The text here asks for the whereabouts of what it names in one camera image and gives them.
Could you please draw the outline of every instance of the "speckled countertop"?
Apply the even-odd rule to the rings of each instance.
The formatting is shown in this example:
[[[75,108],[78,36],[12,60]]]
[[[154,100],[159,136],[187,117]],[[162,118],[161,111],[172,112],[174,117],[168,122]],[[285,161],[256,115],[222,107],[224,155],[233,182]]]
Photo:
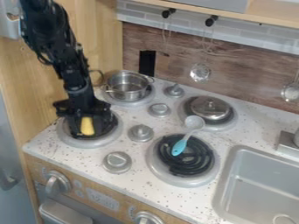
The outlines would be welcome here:
[[[229,102],[238,111],[239,121],[234,128],[218,133],[198,133],[198,137],[209,143],[219,155],[220,170],[230,149],[235,145],[246,145],[275,153],[280,131],[295,132],[299,127],[299,115],[186,86],[183,86],[186,91],[184,98],[170,99],[163,94],[163,89],[170,84],[172,83],[168,81],[157,80],[156,98],[152,102],[165,102],[172,108],[171,115],[166,118],[150,116],[147,112],[149,105],[139,108],[113,106],[112,110],[124,121],[124,130],[121,137],[108,146],[94,150],[70,147],[59,140],[55,131],[56,125],[53,124],[27,143],[24,151],[190,223],[227,224],[229,222],[218,217],[212,209],[212,196],[220,173],[213,182],[201,187],[180,188],[168,185],[151,173],[145,161],[146,150],[152,141],[159,137],[184,133],[175,109],[190,96],[218,97]],[[95,93],[102,98],[100,89],[96,89]],[[147,143],[134,143],[129,140],[128,129],[141,123],[153,128],[154,140]],[[131,170],[121,175],[105,171],[101,166],[102,160],[112,151],[127,152],[133,160]]]

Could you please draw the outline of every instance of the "wooden cabinet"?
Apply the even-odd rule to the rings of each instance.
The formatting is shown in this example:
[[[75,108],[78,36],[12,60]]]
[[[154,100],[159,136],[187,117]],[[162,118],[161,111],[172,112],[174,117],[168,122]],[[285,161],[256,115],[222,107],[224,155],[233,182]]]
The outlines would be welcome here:
[[[116,1],[57,2],[66,8],[90,67],[103,72],[122,69],[122,23],[116,18]],[[50,66],[42,65],[22,39],[0,38],[0,49],[0,90],[38,216],[36,194],[21,146],[57,118],[52,103],[66,98],[66,94],[57,74]],[[94,73],[94,81],[98,79],[99,75]]]
[[[289,0],[252,0],[245,13],[224,10],[213,10],[183,3],[173,3],[166,0],[131,0],[143,4],[152,4],[183,11],[193,11],[224,18],[236,18],[267,25],[279,25],[299,28],[299,3]]]

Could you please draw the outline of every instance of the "blue spoon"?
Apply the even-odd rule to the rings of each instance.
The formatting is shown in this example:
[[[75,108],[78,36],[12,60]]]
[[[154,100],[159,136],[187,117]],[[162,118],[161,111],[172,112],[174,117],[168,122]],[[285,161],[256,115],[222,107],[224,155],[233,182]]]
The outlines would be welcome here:
[[[179,156],[187,146],[188,140],[194,132],[198,132],[205,127],[205,120],[197,115],[187,116],[184,120],[184,125],[191,129],[191,131],[184,135],[184,137],[179,140],[171,150],[171,155],[174,157]]]

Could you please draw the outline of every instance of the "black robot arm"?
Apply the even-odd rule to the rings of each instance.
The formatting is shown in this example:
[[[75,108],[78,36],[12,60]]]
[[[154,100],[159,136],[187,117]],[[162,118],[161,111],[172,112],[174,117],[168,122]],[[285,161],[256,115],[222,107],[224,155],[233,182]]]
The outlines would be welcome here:
[[[64,81],[69,99],[53,103],[58,116],[64,116],[73,137],[105,135],[117,123],[110,104],[94,97],[87,59],[77,43],[62,6],[53,0],[21,0],[21,35],[38,60],[53,66]],[[87,130],[82,126],[92,126]]]

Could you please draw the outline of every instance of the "silver sink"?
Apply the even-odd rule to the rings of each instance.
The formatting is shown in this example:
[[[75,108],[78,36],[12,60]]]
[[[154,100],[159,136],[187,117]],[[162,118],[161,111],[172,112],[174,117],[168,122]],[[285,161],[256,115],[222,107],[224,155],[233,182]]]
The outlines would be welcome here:
[[[236,224],[299,224],[299,164],[233,148],[212,205],[221,218]]]

